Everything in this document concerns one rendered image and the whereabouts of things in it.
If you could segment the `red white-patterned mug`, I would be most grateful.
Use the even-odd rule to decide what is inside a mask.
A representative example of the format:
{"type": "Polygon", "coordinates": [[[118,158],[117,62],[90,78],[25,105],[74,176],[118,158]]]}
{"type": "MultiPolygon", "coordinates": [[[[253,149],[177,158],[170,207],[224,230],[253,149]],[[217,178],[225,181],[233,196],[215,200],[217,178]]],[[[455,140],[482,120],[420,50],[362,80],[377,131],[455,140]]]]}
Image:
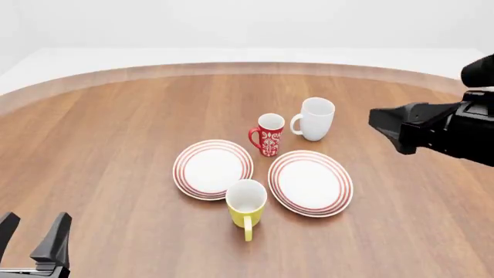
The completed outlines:
{"type": "Polygon", "coordinates": [[[284,126],[285,120],[280,115],[263,114],[258,119],[258,127],[249,130],[249,140],[264,157],[275,157],[279,153],[284,126]]]}

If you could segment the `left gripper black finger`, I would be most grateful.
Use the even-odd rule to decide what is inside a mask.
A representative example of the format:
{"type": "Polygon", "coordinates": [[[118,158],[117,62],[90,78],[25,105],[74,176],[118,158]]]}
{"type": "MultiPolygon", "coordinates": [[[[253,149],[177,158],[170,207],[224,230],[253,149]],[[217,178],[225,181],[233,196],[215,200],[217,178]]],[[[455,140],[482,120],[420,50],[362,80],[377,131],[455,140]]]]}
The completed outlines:
{"type": "Polygon", "coordinates": [[[36,269],[54,269],[57,266],[69,268],[69,232],[72,217],[60,212],[45,238],[31,253],[36,269]]]}
{"type": "Polygon", "coordinates": [[[0,256],[6,250],[9,240],[19,226],[20,218],[14,212],[7,212],[0,217],[0,256]]]}

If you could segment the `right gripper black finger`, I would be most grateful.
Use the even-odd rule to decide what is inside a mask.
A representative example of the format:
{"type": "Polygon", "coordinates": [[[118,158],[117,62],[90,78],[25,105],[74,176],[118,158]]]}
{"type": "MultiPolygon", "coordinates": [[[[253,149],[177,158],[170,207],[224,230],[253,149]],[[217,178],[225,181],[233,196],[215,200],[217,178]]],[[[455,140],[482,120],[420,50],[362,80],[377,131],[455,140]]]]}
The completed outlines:
{"type": "Polygon", "coordinates": [[[400,154],[415,154],[418,143],[416,129],[410,124],[400,124],[399,127],[381,128],[380,132],[392,143],[400,154]]]}
{"type": "Polygon", "coordinates": [[[369,125],[379,131],[400,131],[402,124],[421,129],[447,130],[448,119],[461,105],[458,103],[409,103],[396,108],[373,108],[369,125]]]}

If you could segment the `white plate with red rings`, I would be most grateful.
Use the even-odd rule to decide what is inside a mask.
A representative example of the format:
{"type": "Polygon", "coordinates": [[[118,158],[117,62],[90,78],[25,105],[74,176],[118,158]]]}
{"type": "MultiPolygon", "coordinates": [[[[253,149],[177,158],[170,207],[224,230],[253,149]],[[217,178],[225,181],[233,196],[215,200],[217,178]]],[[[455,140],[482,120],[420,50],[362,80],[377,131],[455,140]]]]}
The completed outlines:
{"type": "Polygon", "coordinates": [[[172,168],[176,187],[203,201],[222,200],[230,185],[253,174],[254,162],[247,150],[224,140],[190,145],[177,156],[172,168]]]}
{"type": "Polygon", "coordinates": [[[346,169],[315,151],[282,154],[269,167],[267,182],[276,201],[306,217],[338,215],[354,195],[354,185],[346,169]]]}

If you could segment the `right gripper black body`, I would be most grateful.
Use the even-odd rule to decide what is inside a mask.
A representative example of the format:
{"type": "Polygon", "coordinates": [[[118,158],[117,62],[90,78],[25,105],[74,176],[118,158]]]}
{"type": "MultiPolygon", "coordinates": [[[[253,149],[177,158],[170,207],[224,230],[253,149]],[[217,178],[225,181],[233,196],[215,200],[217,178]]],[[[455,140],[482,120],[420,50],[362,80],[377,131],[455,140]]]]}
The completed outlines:
{"type": "Polygon", "coordinates": [[[455,110],[426,129],[418,146],[494,168],[494,88],[467,90],[455,110]]]}

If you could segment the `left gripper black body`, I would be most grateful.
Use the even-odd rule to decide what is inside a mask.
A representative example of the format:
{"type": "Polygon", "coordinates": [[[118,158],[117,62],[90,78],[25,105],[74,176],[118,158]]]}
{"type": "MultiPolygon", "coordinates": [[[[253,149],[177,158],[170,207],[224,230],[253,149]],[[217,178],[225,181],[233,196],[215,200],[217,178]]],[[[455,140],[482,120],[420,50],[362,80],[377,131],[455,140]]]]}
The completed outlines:
{"type": "Polygon", "coordinates": [[[69,278],[70,262],[37,263],[35,268],[0,268],[0,278],[69,278]]]}

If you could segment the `yellow and white mug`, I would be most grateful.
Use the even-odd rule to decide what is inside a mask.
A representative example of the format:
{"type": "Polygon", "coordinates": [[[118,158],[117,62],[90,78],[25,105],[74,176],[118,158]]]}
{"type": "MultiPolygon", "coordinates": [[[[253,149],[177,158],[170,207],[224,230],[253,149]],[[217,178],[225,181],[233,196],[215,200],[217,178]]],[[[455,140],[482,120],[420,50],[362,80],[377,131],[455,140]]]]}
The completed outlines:
{"type": "Polygon", "coordinates": [[[243,179],[227,189],[225,201],[233,223],[244,230],[245,241],[251,242],[267,203],[267,191],[256,180],[243,179]]]}

